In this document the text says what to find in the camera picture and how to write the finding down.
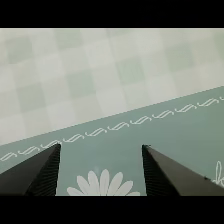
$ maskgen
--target checkered pattern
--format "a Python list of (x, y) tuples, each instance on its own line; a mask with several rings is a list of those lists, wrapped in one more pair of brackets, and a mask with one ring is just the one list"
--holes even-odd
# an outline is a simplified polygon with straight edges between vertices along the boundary
[(0, 29), (0, 144), (224, 84), (224, 29)]

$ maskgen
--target daisy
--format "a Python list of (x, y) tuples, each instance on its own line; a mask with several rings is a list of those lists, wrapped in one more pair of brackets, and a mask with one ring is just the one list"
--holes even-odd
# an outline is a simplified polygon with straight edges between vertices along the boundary
[(77, 176), (77, 183), (81, 191), (68, 187), (67, 192), (70, 196), (140, 196), (139, 192), (129, 193), (133, 181), (126, 181), (121, 185), (123, 180), (123, 174), (121, 172), (117, 173), (114, 178), (110, 181), (110, 175), (108, 170), (104, 170), (101, 173), (100, 181), (93, 171), (88, 173), (87, 182), (82, 176)]

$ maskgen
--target white daisy print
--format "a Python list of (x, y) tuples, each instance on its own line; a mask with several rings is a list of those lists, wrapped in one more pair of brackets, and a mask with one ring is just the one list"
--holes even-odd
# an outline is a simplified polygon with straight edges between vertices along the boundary
[(100, 181), (93, 171), (88, 173), (88, 182), (82, 177), (77, 176), (77, 183), (81, 191), (68, 187), (67, 192), (70, 196), (140, 196), (139, 192), (129, 193), (133, 181), (126, 181), (121, 185), (123, 174), (117, 173), (110, 182), (110, 175), (108, 170), (101, 173)]

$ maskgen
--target teal surface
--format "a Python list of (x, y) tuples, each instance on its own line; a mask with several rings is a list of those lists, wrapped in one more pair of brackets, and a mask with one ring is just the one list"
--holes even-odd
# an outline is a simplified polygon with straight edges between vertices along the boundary
[(134, 183), (131, 191), (145, 195), (141, 145), (150, 144), (213, 180), (217, 161), (224, 162), (223, 114), (220, 87), (1, 146), (0, 172), (60, 141), (57, 195), (79, 189), (77, 176), (93, 171), (99, 178), (104, 169), (110, 180), (122, 172), (123, 182)]

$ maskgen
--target green checkered fabric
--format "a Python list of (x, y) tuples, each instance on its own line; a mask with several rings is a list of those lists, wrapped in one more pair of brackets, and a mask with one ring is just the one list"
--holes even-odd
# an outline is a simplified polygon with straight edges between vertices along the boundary
[(224, 29), (0, 29), (0, 144), (224, 84)]

